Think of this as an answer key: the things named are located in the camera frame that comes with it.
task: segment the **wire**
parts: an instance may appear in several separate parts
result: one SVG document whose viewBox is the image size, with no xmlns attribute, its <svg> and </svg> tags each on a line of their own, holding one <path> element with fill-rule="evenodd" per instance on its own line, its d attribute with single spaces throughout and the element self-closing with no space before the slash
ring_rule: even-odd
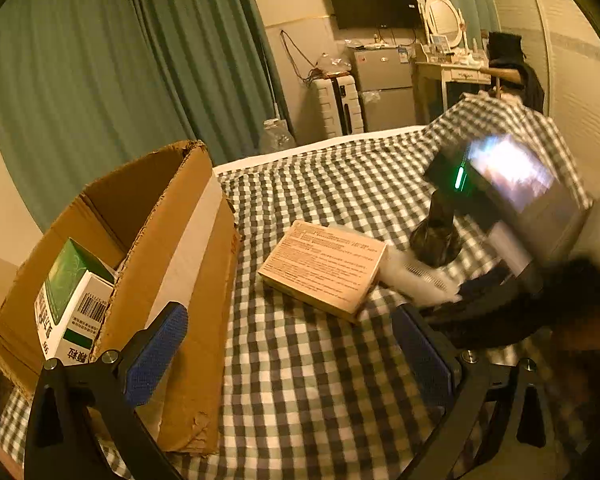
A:
<svg viewBox="0 0 600 480">
<path fill-rule="evenodd" d="M 382 30 L 380 29 L 380 27 L 376 28 L 376 30 L 378 31 L 378 40 L 380 40 L 380 43 L 384 43 L 384 38 L 382 37 Z"/>
<path fill-rule="evenodd" d="M 411 46 L 412 44 L 414 44 L 416 42 L 416 40 L 418 39 L 416 36 L 416 29 L 412 28 L 411 31 L 413 32 L 413 41 L 411 41 L 410 44 L 408 44 L 407 46 Z"/>
<path fill-rule="evenodd" d="M 306 77 L 302 77 L 302 74 L 300 73 L 300 69 L 298 68 L 298 64 L 296 63 L 296 60 L 294 59 L 294 57 L 291 55 L 289 46 L 288 46 L 288 44 L 286 44 L 287 39 L 291 42 L 291 44 L 295 47 L 295 49 L 300 53 L 300 56 L 302 56 L 304 58 L 304 60 L 308 64 L 311 65 L 312 68 L 311 68 L 311 70 L 309 70 L 309 73 Z M 302 81 L 305 85 L 309 86 L 314 79 L 320 79 L 322 77 L 322 70 L 320 70 L 316 66 L 315 63 L 312 63 L 311 61 L 309 61 L 309 58 L 307 56 L 305 56 L 304 52 L 302 52 L 302 50 L 300 50 L 300 48 L 296 45 L 296 43 L 291 38 L 291 36 L 288 34 L 288 32 L 284 29 L 280 30 L 280 40 L 282 40 L 282 45 L 285 47 L 286 56 L 288 57 L 288 60 L 291 62 L 291 66 L 294 68 L 294 72 L 296 73 L 296 76 L 298 76 L 298 79 L 300 81 Z"/>
</svg>

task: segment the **vanity table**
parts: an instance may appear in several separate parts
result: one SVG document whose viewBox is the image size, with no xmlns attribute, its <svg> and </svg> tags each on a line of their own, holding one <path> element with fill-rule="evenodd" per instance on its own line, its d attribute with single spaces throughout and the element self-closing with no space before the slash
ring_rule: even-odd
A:
<svg viewBox="0 0 600 480">
<path fill-rule="evenodd" d="M 440 38 L 448 43 L 449 53 L 451 49 L 459 46 L 464 40 L 464 52 L 469 52 L 467 48 L 465 26 L 462 20 L 462 14 L 456 11 L 449 0 L 426 0 L 425 4 L 425 22 L 427 27 L 428 45 L 419 45 L 416 50 L 416 61 L 414 74 L 416 76 L 417 92 L 419 101 L 422 104 L 424 120 L 430 122 L 429 99 L 427 98 L 426 83 L 427 80 L 440 81 L 442 90 L 443 112 L 448 109 L 448 94 L 446 84 L 450 82 L 469 83 L 476 85 L 491 85 L 491 76 L 480 72 L 480 65 L 451 63 L 445 59 L 443 53 L 435 47 L 440 44 Z M 476 52 L 476 55 L 486 60 L 484 51 Z"/>
<path fill-rule="evenodd" d="M 491 76 L 481 73 L 479 68 L 456 64 L 456 63 L 438 63 L 427 61 L 416 61 L 416 77 L 418 78 L 418 95 L 420 102 L 423 103 L 423 109 L 427 124 L 430 123 L 429 107 L 427 106 L 427 95 L 425 90 L 425 80 L 433 79 L 440 81 L 442 89 L 442 108 L 446 112 L 448 109 L 448 95 L 446 94 L 446 84 L 450 82 L 473 83 L 477 85 L 491 85 Z"/>
</svg>

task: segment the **metal screw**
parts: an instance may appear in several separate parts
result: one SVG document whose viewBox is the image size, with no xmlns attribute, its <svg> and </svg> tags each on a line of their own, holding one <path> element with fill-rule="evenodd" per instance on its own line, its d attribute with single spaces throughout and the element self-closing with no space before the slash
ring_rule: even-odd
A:
<svg viewBox="0 0 600 480">
<path fill-rule="evenodd" d="M 538 366 L 536 365 L 536 363 L 528 357 L 520 359 L 520 366 L 522 366 L 525 370 L 528 370 L 530 372 L 535 372 L 536 370 L 538 370 Z"/>
<path fill-rule="evenodd" d="M 51 359 L 47 359 L 45 361 L 45 370 L 53 370 L 58 366 L 58 359 L 52 357 Z"/>
<path fill-rule="evenodd" d="M 460 357 L 469 364 L 477 363 L 479 359 L 478 354 L 471 350 L 462 350 L 462 352 L 460 352 Z"/>
<path fill-rule="evenodd" d="M 118 360 L 119 355 L 116 350 L 107 350 L 102 354 L 102 362 L 107 365 L 113 364 Z"/>
</svg>

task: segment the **white mirror frame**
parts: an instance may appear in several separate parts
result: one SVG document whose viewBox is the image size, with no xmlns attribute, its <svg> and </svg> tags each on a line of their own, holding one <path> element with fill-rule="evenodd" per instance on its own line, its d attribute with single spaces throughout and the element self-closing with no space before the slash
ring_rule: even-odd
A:
<svg viewBox="0 0 600 480">
<path fill-rule="evenodd" d="M 429 27 L 429 30 L 431 31 L 432 34 L 438 34 L 438 30 L 435 27 L 435 24 L 433 22 L 433 20 L 431 19 L 431 6 L 433 4 L 433 2 L 442 2 L 446 5 L 448 5 L 451 10 L 454 13 L 454 16 L 456 17 L 456 22 L 458 22 L 458 35 L 453 38 L 453 39 L 448 39 L 449 42 L 449 47 L 453 48 L 456 47 L 460 44 L 460 40 L 462 40 L 462 30 L 460 29 L 460 16 L 458 16 L 458 12 L 456 11 L 456 8 L 454 7 L 454 4 L 452 4 L 449 0 L 426 0 L 425 4 L 424 4 L 424 14 L 425 14 L 425 18 L 426 18 L 426 22 L 427 22 L 427 27 Z"/>
</svg>

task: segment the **black and white checkered bedding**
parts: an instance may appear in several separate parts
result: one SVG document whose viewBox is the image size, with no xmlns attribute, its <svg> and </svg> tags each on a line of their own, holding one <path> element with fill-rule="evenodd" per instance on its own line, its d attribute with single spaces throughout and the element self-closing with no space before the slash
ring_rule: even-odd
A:
<svg viewBox="0 0 600 480">
<path fill-rule="evenodd" d="M 243 237 L 225 353 L 220 452 L 205 458 L 172 455 L 185 478 L 393 479 L 434 427 L 392 334 L 389 314 L 404 303 L 392 290 L 371 290 L 362 323 L 348 322 L 266 286 L 256 270 L 296 219 L 337 223 L 408 246 L 426 216 L 432 187 L 422 173 L 445 139 L 509 132 L 526 142 L 573 193 L 589 205 L 573 157 L 552 120 L 494 99 L 469 98 L 429 126 L 382 139 L 343 144 L 220 174 Z M 445 268 L 458 281 L 486 272 L 494 254 L 479 229 L 457 219 L 464 240 Z M 564 449 L 583 446 L 574 407 L 561 398 L 541 344 L 529 338 L 492 351 L 515 364 L 539 365 Z M 0 424 L 0 445 L 24 458 L 29 408 L 14 393 Z M 482 416 L 454 470 L 477 450 Z M 129 477 L 115 450 L 112 468 Z"/>
</svg>

